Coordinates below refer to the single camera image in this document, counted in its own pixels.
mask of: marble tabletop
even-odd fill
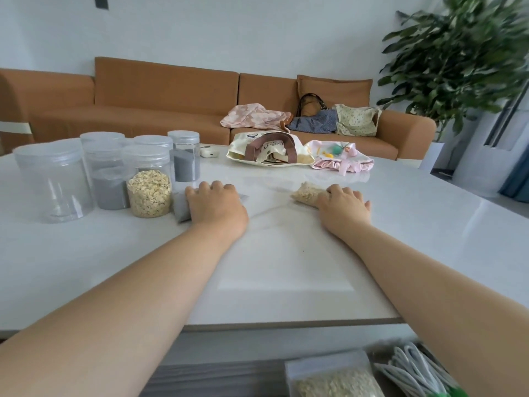
[[[188,329],[401,321],[359,258],[321,228],[317,211],[290,199],[303,181],[360,190],[373,201],[375,226],[529,307],[529,220],[396,161],[376,158],[371,172],[341,176],[249,166],[215,148],[221,156],[201,159],[201,180],[234,184],[249,196],[251,219]],[[28,326],[189,226],[172,214],[139,219],[100,209],[43,224],[12,155],[0,158],[0,183],[0,331]]]

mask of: white cable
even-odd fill
[[[458,387],[448,372],[413,343],[404,349],[394,348],[394,355],[387,365],[375,364],[408,397],[427,397],[430,394],[447,394],[447,388]]]

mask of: pink fabric bag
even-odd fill
[[[251,103],[233,107],[221,120],[221,125],[226,128],[257,128],[290,132],[285,124],[291,120],[292,113],[267,110],[259,103]]]
[[[341,175],[369,171],[374,160],[356,150],[354,143],[332,141],[310,141],[305,146],[315,161],[316,170],[337,170]]]

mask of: potted plant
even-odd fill
[[[378,85],[396,84],[392,96],[377,104],[410,102],[406,113],[432,118],[438,131],[422,166],[431,171],[441,152],[443,131],[455,135],[472,109],[498,113],[504,99],[516,97],[528,78],[527,18],[524,0],[444,0],[446,12],[398,11],[406,27],[386,35],[398,37],[383,53],[398,52],[380,72]]]

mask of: sofa backrest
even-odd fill
[[[239,74],[96,57],[95,103],[225,115],[237,103]]]
[[[295,114],[299,103],[297,80],[242,73],[239,75],[237,104],[249,103],[260,103],[268,110]]]

